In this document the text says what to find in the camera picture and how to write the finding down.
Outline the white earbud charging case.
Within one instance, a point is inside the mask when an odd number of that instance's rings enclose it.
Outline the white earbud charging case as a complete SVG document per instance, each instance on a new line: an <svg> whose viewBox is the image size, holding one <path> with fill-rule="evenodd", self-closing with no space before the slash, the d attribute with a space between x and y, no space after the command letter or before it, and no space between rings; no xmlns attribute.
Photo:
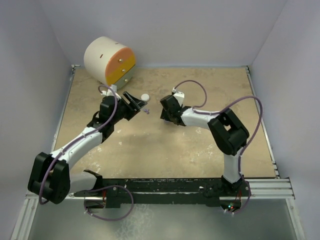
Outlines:
<svg viewBox="0 0 320 240"><path fill-rule="evenodd" d="M148 102L150 100L150 95L147 94L147 93L144 93L144 94L141 95L140 99L142 101Z"/></svg>

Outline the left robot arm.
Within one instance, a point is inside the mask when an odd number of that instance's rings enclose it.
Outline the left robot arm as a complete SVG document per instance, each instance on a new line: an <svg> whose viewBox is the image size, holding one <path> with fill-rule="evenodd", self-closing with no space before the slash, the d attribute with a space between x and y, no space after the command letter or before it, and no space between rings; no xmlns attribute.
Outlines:
<svg viewBox="0 0 320 240"><path fill-rule="evenodd" d="M91 196L101 194L101 175L91 170L71 175L71 169L114 132L116 123L122 119L129 121L146 105L146 101L126 91L120 97L115 92L105 96L99 111L76 138L51 153L41 152L35 157L27 189L38 195L41 205L59 204L68 194L80 191L87 191Z"/></svg>

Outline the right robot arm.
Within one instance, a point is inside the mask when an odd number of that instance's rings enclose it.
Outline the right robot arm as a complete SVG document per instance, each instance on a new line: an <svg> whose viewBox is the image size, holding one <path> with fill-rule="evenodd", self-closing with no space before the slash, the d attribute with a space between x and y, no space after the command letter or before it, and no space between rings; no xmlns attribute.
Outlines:
<svg viewBox="0 0 320 240"><path fill-rule="evenodd" d="M183 105L174 94L163 97L160 104L161 119L177 126L198 127L211 132L216 146L223 153L222 190L228 196L235 195L243 183L239 157L250 136L236 114L230 108L221 113L196 112L191 106Z"/></svg>

